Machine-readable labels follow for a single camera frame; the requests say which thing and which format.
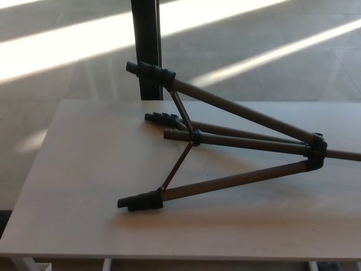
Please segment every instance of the tripod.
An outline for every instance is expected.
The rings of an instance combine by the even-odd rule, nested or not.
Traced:
[[[155,124],[167,126],[168,129],[164,131],[165,139],[186,141],[188,142],[188,145],[184,149],[176,164],[173,166],[164,183],[157,190],[119,199],[117,205],[118,208],[128,207],[129,211],[159,209],[163,207],[163,202],[168,200],[184,198],[187,196],[246,185],[248,183],[284,177],[302,172],[315,171],[323,166],[324,159],[326,157],[361,161],[361,154],[359,153],[327,149],[327,143],[324,140],[323,135],[320,133],[310,133],[291,124],[284,123],[240,104],[208,93],[196,86],[177,80],[175,78],[175,73],[168,71],[167,69],[143,62],[140,62],[139,64],[127,62],[126,70],[135,74],[139,78],[149,80],[152,83],[165,87],[165,89],[170,93],[181,118],[173,114],[147,113],[145,115],[145,119]],[[178,92],[297,140],[283,139],[191,121]],[[285,154],[302,155],[307,157],[307,159],[297,163],[167,189],[170,181],[176,174],[191,148],[200,144],[281,152]]]

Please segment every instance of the white tabletop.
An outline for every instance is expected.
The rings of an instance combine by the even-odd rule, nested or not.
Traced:
[[[243,103],[361,152],[357,103]],[[193,120],[277,135],[199,102]],[[157,189],[185,147],[145,112],[172,102],[65,100],[0,241],[0,253],[148,259],[361,259],[361,164],[327,159],[319,171],[165,202],[128,213],[117,199]],[[201,145],[170,187],[304,158]]]

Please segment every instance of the black pole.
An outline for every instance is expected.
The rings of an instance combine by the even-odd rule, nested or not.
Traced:
[[[137,62],[162,67],[159,0],[131,0]],[[139,78],[142,100],[163,100],[162,87]]]
[[[161,192],[161,197],[163,202],[166,202],[168,200],[180,199],[186,196],[193,196],[220,189],[247,185],[249,183],[294,175],[306,171],[307,161],[301,161],[293,164],[281,165],[279,167],[261,169],[259,171],[252,171],[229,177],[214,179],[211,181],[193,183],[191,185],[184,185],[167,189]]]
[[[284,123],[280,120],[274,119],[273,117],[264,115],[230,100],[226,100],[212,93],[208,93],[205,90],[198,88],[197,86],[175,79],[172,90],[218,107],[234,115],[243,117],[274,131],[286,134],[310,145],[313,145],[314,143],[314,135],[310,132],[307,132],[291,124]]]

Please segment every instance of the black post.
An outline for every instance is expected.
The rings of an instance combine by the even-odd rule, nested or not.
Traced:
[[[162,67],[159,0],[131,0],[137,62]],[[162,87],[139,78],[142,100],[163,100]]]

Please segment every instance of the tiled floor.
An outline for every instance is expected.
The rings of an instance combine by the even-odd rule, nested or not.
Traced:
[[[0,1],[0,209],[62,99],[139,99],[130,9]],[[361,99],[361,0],[161,0],[161,20],[164,67],[228,99]]]

